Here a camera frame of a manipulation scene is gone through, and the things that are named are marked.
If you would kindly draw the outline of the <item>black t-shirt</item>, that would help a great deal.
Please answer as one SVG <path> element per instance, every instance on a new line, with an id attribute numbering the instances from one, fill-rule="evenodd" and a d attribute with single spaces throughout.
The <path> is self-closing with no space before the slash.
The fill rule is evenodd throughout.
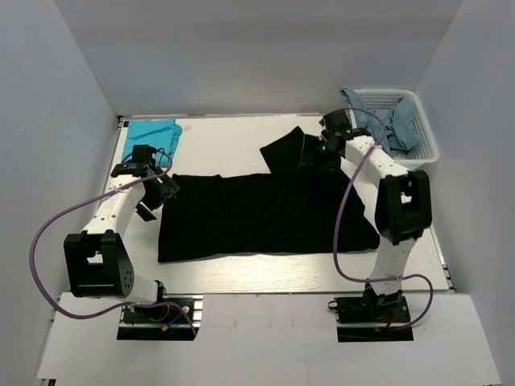
<path id="1" fill-rule="evenodd" d="M 267 174 L 173 175 L 180 190 L 162 211 L 158 261 L 377 248 L 380 237 L 356 191 L 350 192 L 335 233 L 349 178 L 343 171 L 299 170 L 304 135 L 296 126 L 260 149 Z"/>

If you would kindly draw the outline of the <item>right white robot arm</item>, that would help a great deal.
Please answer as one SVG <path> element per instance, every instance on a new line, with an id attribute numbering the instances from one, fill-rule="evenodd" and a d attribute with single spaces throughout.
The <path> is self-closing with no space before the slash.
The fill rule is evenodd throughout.
<path id="1" fill-rule="evenodd" d="M 335 233 L 357 175 L 364 173 L 377 189 L 374 221 L 380 244 L 373 271 L 362 282 L 364 312 L 380 321 L 401 301 L 408 257 L 431 225 L 430 180 L 425 172 L 395 162 L 363 129 L 324 130 L 319 138 L 308 136 L 303 141 L 300 166 L 330 170 L 339 167 L 342 158 L 356 170 L 337 212 Z"/>

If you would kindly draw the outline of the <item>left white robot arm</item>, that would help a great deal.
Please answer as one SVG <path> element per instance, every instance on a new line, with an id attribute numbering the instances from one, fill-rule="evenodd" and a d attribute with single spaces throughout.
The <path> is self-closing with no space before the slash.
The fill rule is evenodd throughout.
<path id="1" fill-rule="evenodd" d="M 69 234 L 64 241 L 73 295 L 142 303 L 142 311 L 154 321 L 168 316 L 170 301 L 159 294 L 156 280 L 135 273 L 123 236 L 134 214 L 154 220 L 152 211 L 178 191 L 179 185 L 169 177 L 145 182 L 133 175 L 112 177 L 107 190 L 110 197 L 101 200 L 80 233 Z"/>

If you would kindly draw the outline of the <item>crumpled grey-blue t-shirt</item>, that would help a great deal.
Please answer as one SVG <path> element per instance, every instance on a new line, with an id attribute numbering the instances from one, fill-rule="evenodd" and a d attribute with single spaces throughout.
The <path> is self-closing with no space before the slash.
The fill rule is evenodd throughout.
<path id="1" fill-rule="evenodd" d="M 342 88 L 340 94 L 349 107 L 373 112 L 384 122 L 386 134 L 383 133 L 382 124 L 376 118 L 361 111 L 352 111 L 357 127 L 366 129 L 375 140 L 382 139 L 381 147 L 390 156 L 408 154 L 422 143 L 422 138 L 414 131 L 415 109 L 409 99 L 401 97 L 397 104 L 389 109 L 373 109 L 351 88 Z"/>

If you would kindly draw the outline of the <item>folded turquoise t-shirt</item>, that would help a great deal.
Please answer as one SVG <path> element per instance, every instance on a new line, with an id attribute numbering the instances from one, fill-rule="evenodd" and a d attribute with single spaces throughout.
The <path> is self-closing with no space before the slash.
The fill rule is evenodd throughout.
<path id="1" fill-rule="evenodd" d="M 125 158 L 135 145 L 148 145 L 156 150 L 163 148 L 174 158 L 183 128 L 175 119 L 129 121 L 122 157 Z"/>

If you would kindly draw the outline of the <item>white plastic basket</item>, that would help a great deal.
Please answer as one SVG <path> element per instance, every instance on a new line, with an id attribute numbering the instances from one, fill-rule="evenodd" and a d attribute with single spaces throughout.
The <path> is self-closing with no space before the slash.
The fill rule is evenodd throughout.
<path id="1" fill-rule="evenodd" d="M 414 92 L 396 88 L 358 88 L 355 92 L 369 109 L 393 108 L 402 97 L 410 100 L 414 107 L 414 132 L 420 136 L 422 143 L 407 154 L 397 152 L 393 158 L 411 170 L 438 161 L 439 151 L 435 138 L 422 104 Z"/>

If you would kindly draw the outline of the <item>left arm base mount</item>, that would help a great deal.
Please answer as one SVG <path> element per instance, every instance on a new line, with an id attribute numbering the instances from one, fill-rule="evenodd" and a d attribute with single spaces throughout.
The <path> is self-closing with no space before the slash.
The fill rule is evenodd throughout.
<path id="1" fill-rule="evenodd" d="M 120 341 L 193 341 L 200 329 L 203 295 L 165 295 L 174 306 L 123 308 L 117 329 Z"/>

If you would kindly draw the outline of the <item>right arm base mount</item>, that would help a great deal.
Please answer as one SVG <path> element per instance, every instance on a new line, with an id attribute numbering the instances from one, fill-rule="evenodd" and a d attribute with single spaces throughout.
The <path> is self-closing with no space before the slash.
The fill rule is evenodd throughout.
<path id="1" fill-rule="evenodd" d="M 372 310 L 362 297 L 333 298 L 328 309 L 336 314 L 339 343 L 387 343 L 414 340 L 412 327 L 400 329 L 411 322 L 406 298 L 395 305 Z"/>

